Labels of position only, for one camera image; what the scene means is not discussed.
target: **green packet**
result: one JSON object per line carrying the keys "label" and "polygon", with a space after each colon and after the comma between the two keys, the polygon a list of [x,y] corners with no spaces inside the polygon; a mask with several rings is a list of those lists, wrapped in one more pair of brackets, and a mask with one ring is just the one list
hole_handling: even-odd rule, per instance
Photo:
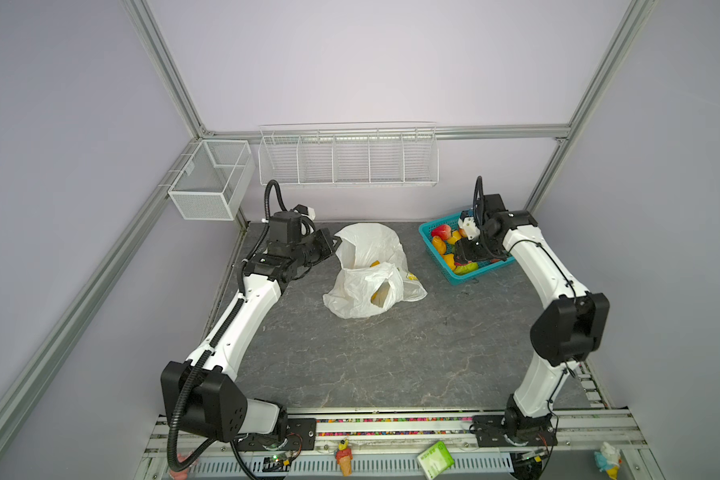
{"label": "green packet", "polygon": [[442,442],[437,442],[416,457],[424,474],[429,480],[448,470],[454,464],[454,458]]}

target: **white mesh basket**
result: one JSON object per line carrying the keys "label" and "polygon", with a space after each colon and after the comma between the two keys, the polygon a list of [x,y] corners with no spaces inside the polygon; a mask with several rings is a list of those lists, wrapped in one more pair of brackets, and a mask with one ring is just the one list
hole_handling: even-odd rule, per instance
{"label": "white mesh basket", "polygon": [[202,140],[168,195],[187,220],[234,220],[255,169],[244,140]]}
{"label": "white mesh basket", "polygon": [[435,185],[439,158],[434,126],[380,125],[262,127],[261,184],[274,178],[280,185]]}

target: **yellow fruit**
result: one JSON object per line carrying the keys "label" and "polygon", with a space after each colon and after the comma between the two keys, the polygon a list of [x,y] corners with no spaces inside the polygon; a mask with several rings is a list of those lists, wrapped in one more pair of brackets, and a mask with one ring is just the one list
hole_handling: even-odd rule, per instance
{"label": "yellow fruit", "polygon": [[454,230],[454,234],[451,235],[451,238],[449,238],[448,240],[446,240],[446,242],[448,242],[448,243],[450,243],[451,245],[453,245],[453,244],[456,243],[456,240],[460,240],[460,239],[461,239],[461,234],[458,232],[458,230]]}
{"label": "yellow fruit", "polygon": [[439,254],[445,254],[445,251],[448,249],[445,246],[445,242],[443,242],[443,239],[439,236],[433,236],[432,237],[432,245],[434,245],[434,249],[438,251]]}
{"label": "yellow fruit", "polygon": [[448,265],[448,268],[450,268],[451,270],[456,268],[456,264],[454,264],[453,254],[443,255],[443,260],[445,260],[445,264]]}
{"label": "yellow fruit", "polygon": [[454,274],[457,274],[457,275],[469,274],[470,272],[474,272],[477,269],[478,269],[478,264],[476,262],[471,262],[470,264],[457,266],[454,269]]}

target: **gray marble tabletop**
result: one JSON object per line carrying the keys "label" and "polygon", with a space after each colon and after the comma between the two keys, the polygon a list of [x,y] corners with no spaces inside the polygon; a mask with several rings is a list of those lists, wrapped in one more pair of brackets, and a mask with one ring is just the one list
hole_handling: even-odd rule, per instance
{"label": "gray marble tabletop", "polygon": [[[331,233],[346,224],[318,224]],[[426,251],[418,224],[389,223],[427,296],[388,312],[344,320],[324,305],[340,270],[332,257],[292,282],[269,311],[240,365],[249,398],[290,407],[481,407],[503,409],[528,368],[539,297],[518,264],[452,286]],[[242,252],[261,233],[252,224]],[[224,295],[221,312],[236,292]],[[588,408],[578,381],[557,408]]]}

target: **white plastic bag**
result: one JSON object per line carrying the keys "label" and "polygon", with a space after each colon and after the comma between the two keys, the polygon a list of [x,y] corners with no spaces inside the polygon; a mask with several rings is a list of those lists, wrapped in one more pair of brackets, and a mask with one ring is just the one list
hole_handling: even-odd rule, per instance
{"label": "white plastic bag", "polygon": [[403,245],[393,229],[381,224],[354,224],[336,236],[342,244],[336,256],[342,271],[333,290],[322,296],[326,307],[341,318],[365,318],[386,312],[399,302],[415,302],[427,295],[408,272]]}

